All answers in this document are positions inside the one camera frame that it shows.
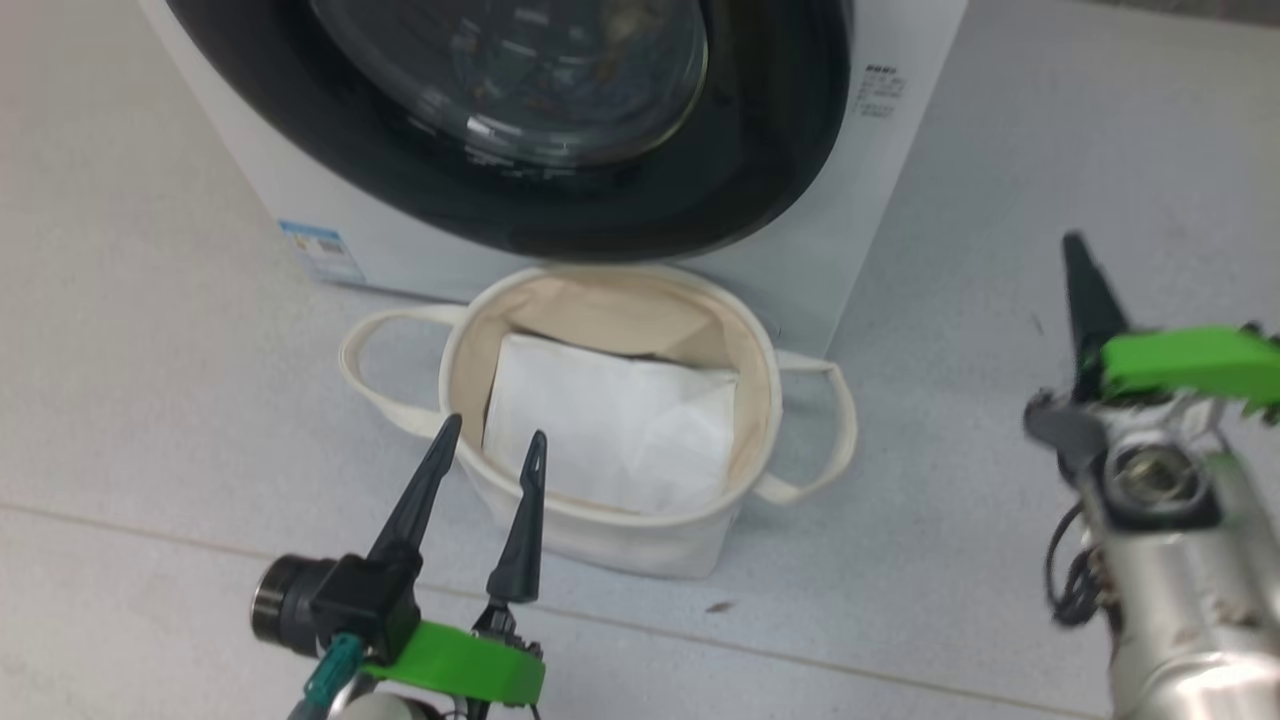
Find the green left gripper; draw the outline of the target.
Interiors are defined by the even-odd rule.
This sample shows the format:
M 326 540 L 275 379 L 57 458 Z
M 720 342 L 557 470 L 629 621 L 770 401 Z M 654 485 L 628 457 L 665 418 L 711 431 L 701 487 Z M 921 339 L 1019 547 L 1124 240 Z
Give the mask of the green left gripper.
M 451 471 L 463 419 L 451 414 L 424 455 L 366 560 L 383 575 L 416 577 L 422 538 L 438 491 Z M 490 705 L 532 707 L 540 701 L 547 666 L 541 647 L 516 629 L 511 603 L 532 603 L 541 583 L 547 497 L 547 437 L 532 434 L 518 477 L 522 497 L 493 569 L 492 601 L 470 629 L 422 620 L 396 660 L 367 659 L 362 671 L 381 682 Z

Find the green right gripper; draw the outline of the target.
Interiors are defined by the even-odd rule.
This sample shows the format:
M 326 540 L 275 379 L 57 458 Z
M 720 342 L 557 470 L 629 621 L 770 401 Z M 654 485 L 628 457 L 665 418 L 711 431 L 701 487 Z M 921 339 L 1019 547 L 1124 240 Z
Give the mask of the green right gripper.
M 1144 404 L 1176 395 L 1242 405 L 1280 421 L 1280 333 L 1256 324 L 1130 332 L 1083 233 L 1062 237 L 1074 348 L 1074 402 Z

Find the black round glass washer door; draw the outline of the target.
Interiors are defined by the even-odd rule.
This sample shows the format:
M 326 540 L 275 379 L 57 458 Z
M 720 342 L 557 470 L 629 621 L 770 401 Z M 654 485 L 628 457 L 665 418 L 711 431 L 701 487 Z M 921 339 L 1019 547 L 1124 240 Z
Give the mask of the black round glass washer door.
M 526 258 L 705 252 L 826 163 L 852 0 L 165 0 L 344 181 Z

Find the cream canvas laundry basket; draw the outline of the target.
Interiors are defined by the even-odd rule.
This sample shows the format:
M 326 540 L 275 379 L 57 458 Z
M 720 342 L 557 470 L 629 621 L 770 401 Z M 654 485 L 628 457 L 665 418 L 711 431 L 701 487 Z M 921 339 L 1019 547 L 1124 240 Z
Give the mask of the cream canvas laundry basket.
M 365 345 L 381 325 L 396 319 L 451 328 L 436 379 L 438 409 L 381 395 L 361 372 Z M 457 457 L 500 529 L 508 528 L 515 515 L 518 482 L 513 471 L 497 466 L 484 454 L 481 442 L 500 342 L 516 333 L 614 356 L 733 370 L 740 377 L 724 491 L 673 516 L 644 516 L 550 491 L 544 525 L 548 552 L 641 577 L 709 577 L 749 495 L 774 505 L 796 503 L 837 480 L 858 447 L 856 407 L 837 364 L 777 348 L 735 295 L 672 266 L 535 266 L 507 275 L 466 305 L 393 307 L 361 319 L 339 350 L 346 382 L 388 421 L 412 436 L 430 439 L 447 416 L 460 414 L 463 428 Z M 806 486 L 767 470 L 783 416 L 785 372 L 824 375 L 835 395 L 835 446 L 826 468 Z

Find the white front-load washing machine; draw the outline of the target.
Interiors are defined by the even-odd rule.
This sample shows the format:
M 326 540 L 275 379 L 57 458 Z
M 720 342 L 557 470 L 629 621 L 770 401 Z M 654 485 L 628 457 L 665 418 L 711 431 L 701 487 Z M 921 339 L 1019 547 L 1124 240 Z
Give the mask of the white front-load washing machine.
M 968 0 L 852 0 L 847 106 L 829 156 L 785 211 L 705 252 L 621 263 L 526 258 L 420 222 L 326 169 L 212 68 L 165 0 L 137 0 L 271 219 L 335 231 L 364 287 L 466 304 L 536 264 L 660 263 L 741 299 L 782 347 L 822 355 L 899 182 Z

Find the white liner sheet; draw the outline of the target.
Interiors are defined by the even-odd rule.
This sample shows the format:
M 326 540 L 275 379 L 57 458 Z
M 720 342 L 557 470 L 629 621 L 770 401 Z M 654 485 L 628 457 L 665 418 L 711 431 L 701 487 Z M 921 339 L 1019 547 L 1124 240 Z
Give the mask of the white liner sheet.
M 572 501 L 673 516 L 728 487 L 739 377 L 617 357 L 527 334 L 500 345 L 483 452 L 518 473 L 547 437 L 547 488 Z

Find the blue energy label sticker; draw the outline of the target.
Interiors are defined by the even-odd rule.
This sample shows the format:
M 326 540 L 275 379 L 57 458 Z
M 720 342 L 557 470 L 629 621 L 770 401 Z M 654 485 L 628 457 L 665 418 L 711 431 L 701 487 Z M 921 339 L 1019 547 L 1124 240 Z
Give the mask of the blue energy label sticker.
M 278 220 L 278 225 L 311 275 L 339 284 L 366 284 L 364 273 L 339 233 L 287 220 Z

